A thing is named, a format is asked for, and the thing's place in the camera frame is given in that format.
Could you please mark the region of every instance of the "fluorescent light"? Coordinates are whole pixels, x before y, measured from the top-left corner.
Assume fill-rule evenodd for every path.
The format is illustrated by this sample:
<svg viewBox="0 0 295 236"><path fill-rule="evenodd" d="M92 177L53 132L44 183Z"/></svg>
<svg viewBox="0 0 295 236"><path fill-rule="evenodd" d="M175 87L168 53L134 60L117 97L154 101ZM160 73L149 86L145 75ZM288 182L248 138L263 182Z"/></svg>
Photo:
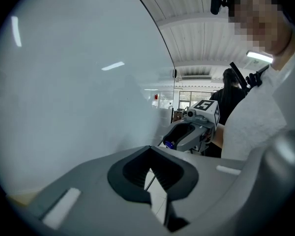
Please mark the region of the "fluorescent light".
<svg viewBox="0 0 295 236"><path fill-rule="evenodd" d="M12 21L12 32L13 32L14 41L18 47L21 47L22 43L21 43L21 37L19 33L19 19L18 17L12 16L11 21Z"/></svg>
<svg viewBox="0 0 295 236"><path fill-rule="evenodd" d="M110 70L110 69L113 69L113 68L116 68L116 67L119 67L122 65L124 65L123 62L118 62L118 63L112 64L112 65L106 66L106 67L102 68L102 70L107 71L107 70Z"/></svg>
<svg viewBox="0 0 295 236"><path fill-rule="evenodd" d="M251 52L251 51L247 52L247 56L251 57L251 58L255 58L255 59L261 59L261 60L263 60L265 62L269 62L269 63L272 63L272 61L273 61L273 58L271 58L269 56L266 56L266 55L263 55L260 53Z"/></svg>

